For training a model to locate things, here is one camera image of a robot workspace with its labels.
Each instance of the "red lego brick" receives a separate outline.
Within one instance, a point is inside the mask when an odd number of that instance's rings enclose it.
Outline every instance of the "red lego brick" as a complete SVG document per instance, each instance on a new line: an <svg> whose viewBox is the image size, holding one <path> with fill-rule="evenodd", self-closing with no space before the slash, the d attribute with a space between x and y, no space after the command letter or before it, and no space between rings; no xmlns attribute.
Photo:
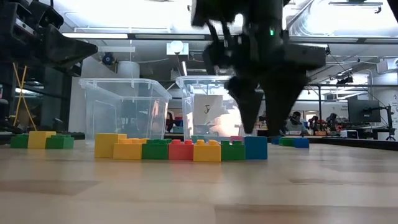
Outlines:
<svg viewBox="0 0 398 224"><path fill-rule="evenodd" d="M234 143L234 141L241 141L241 142L243 142L243 141L244 141L244 138L243 138L242 136L231 136L229 141L230 141L231 143Z"/></svg>
<svg viewBox="0 0 398 224"><path fill-rule="evenodd" d="M169 160L186 160L193 161L193 143L192 140L181 142L174 139L169 144Z"/></svg>

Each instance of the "sign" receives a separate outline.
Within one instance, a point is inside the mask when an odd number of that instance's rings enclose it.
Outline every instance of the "sign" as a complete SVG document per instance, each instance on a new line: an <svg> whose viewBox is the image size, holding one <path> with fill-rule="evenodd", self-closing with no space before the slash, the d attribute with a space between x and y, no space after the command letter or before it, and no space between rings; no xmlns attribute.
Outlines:
<svg viewBox="0 0 398 224"><path fill-rule="evenodd" d="M193 124L207 125L215 118L228 113L222 95L195 95L193 97Z"/></svg>

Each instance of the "pipe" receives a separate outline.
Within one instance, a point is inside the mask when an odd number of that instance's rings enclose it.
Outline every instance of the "pipe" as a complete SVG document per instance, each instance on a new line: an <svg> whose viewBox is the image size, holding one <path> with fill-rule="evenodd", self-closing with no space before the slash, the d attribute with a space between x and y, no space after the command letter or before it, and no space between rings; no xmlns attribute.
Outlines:
<svg viewBox="0 0 398 224"><path fill-rule="evenodd" d="M174 85L175 85L175 83L171 84L171 85L166 89L166 91L169 91Z"/></svg>
<svg viewBox="0 0 398 224"><path fill-rule="evenodd" d="M354 85L340 85L340 84L322 84L322 83L313 83L307 84L307 86L316 86L316 87L360 87L360 88L397 88L397 85L365 85L365 84L354 84Z"/></svg>
<svg viewBox="0 0 398 224"><path fill-rule="evenodd" d="M321 93L321 88L318 86L318 99L319 99L319 121L322 120L322 93ZM320 122L321 125L319 125L319 130L322 131L322 123Z"/></svg>

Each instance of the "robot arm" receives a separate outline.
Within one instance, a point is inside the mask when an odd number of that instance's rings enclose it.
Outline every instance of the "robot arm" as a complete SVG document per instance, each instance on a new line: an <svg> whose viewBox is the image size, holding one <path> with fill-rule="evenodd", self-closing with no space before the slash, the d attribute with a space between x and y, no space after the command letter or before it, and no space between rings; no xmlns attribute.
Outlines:
<svg viewBox="0 0 398 224"><path fill-rule="evenodd" d="M388 1L397 17L397 1ZM236 76L225 88L238 104L246 133L252 133L265 95L269 133L279 135L308 83L307 71L326 65L324 48L289 42L288 31L282 29L282 11L288 3L289 0L193 0L192 25L207 24L213 36L213 42L203 52L206 70L212 75L214 66L235 69ZM237 14L244 17L243 31L231 37L226 24L233 22ZM226 44L214 34L210 20L221 22Z"/></svg>
<svg viewBox="0 0 398 224"><path fill-rule="evenodd" d="M70 69L97 53L96 45L64 37L63 17L39 1L0 1L0 61Z"/></svg>

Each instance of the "clear plastic bin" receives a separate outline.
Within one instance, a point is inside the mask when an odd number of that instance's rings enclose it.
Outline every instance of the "clear plastic bin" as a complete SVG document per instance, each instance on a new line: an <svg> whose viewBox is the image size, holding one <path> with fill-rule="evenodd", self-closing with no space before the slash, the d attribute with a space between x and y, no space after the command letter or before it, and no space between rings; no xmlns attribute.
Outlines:
<svg viewBox="0 0 398 224"><path fill-rule="evenodd" d="M241 115L235 100L224 89L230 76L176 78L182 90L184 138L229 140L242 133Z"/></svg>
<svg viewBox="0 0 398 224"><path fill-rule="evenodd" d="M86 93L86 139L96 133L123 133L129 138L161 139L170 93L143 78L81 78Z"/></svg>

